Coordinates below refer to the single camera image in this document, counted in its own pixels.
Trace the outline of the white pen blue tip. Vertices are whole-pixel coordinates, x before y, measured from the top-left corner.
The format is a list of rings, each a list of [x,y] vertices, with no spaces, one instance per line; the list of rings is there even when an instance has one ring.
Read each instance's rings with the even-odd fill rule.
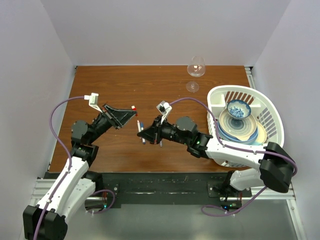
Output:
[[[145,145],[146,144],[146,140],[143,138],[143,137],[141,137],[141,140],[142,140],[142,143]]]

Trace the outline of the red pen cap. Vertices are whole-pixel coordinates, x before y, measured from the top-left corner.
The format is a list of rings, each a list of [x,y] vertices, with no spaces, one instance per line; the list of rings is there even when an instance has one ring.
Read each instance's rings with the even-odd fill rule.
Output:
[[[138,111],[134,105],[131,106],[132,110],[135,112],[135,116],[138,116]]]

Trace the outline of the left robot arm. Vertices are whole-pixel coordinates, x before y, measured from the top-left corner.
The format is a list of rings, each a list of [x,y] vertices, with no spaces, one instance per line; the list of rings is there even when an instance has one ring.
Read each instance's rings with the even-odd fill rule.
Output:
[[[137,111],[107,104],[98,111],[92,123],[78,120],[72,125],[71,150],[63,170],[38,203],[28,205],[22,214],[25,239],[63,240],[70,220],[86,199],[105,191],[102,175],[88,171],[99,149],[93,143],[110,128],[121,129]]]

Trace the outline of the white pen red tip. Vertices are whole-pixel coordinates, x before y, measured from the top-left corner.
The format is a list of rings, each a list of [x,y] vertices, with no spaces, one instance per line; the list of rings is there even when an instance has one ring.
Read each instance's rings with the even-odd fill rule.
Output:
[[[138,128],[138,133],[139,133],[141,131],[141,124],[138,119],[137,119],[137,128]]]

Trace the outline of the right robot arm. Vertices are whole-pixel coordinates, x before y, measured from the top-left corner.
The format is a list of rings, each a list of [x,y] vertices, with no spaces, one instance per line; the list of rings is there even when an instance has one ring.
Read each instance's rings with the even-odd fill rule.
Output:
[[[296,163],[279,144],[269,142],[262,146],[222,141],[200,132],[188,116],[171,124],[159,115],[137,136],[155,145],[161,140],[186,145],[187,151],[196,158],[225,160],[246,166],[247,170],[231,171],[220,187],[230,197],[247,188],[261,186],[287,193],[292,177],[297,173]]]

